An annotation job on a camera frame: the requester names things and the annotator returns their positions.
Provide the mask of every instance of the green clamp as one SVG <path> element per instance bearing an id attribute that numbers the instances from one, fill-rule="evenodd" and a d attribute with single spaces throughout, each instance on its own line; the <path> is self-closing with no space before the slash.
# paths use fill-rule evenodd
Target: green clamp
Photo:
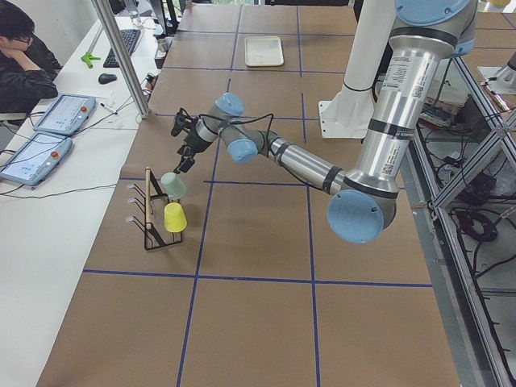
<path id="1" fill-rule="evenodd" d="M 93 68 L 92 60 L 100 60 L 100 56 L 93 56 L 91 52 L 86 52 L 83 56 L 81 56 L 81 60 L 86 63 L 88 69 Z"/>

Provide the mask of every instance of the blue joint cap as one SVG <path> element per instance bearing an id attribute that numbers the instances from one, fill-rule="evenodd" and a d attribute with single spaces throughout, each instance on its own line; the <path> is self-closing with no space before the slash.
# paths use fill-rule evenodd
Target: blue joint cap
<path id="1" fill-rule="evenodd" d="M 243 113 L 243 102 L 233 93 L 224 93 L 215 101 L 215 105 L 234 117 L 240 117 Z"/>
<path id="2" fill-rule="evenodd" d="M 339 238 L 357 244 L 371 242 L 384 228 L 378 203 L 355 189 L 340 191 L 330 200 L 327 220 Z"/>
<path id="3" fill-rule="evenodd" d="M 469 0 L 396 0 L 396 13 L 404 23 L 427 27 L 446 22 L 468 4 Z"/>
<path id="4" fill-rule="evenodd" d="M 227 146 L 227 152 L 236 164 L 246 164 L 258 155 L 256 144 L 249 139 L 236 139 Z"/>
<path id="5" fill-rule="evenodd" d="M 473 50 L 473 46 L 475 45 L 475 40 L 469 40 L 468 42 L 463 42 L 460 44 L 457 44 L 457 47 L 455 47 L 455 51 L 452 53 L 451 56 L 462 56 L 469 54 Z"/>

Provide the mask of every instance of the black hair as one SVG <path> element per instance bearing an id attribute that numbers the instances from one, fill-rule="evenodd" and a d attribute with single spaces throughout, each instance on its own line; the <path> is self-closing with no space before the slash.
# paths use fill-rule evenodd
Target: black hair
<path id="1" fill-rule="evenodd" d="M 25 12 L 7 0 L 0 0 L 0 36 L 9 40 L 28 38 L 34 33 L 34 22 Z"/>

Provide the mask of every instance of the white square tray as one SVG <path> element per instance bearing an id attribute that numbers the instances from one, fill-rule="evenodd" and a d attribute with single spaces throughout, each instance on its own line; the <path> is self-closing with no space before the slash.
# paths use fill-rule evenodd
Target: white square tray
<path id="1" fill-rule="evenodd" d="M 245 64 L 249 67 L 281 66 L 283 51 L 279 36 L 245 38 Z"/>

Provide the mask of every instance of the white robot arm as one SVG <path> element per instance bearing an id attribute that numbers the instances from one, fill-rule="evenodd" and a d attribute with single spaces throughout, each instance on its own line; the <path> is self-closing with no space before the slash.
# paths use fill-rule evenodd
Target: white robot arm
<path id="1" fill-rule="evenodd" d="M 172 135 L 188 135 L 174 172 L 186 172 L 195 154 L 220 136 L 235 162 L 260 153 L 334 195 L 327 219 L 341 239 L 375 239 L 396 214 L 395 178 L 439 62 L 472 49 L 476 5 L 477 0 L 396 0 L 389 37 L 393 56 L 354 169 L 345 172 L 269 130 L 247 130 L 238 119 L 243 103 L 224 94 L 201 119 L 183 110 L 177 114 Z"/>

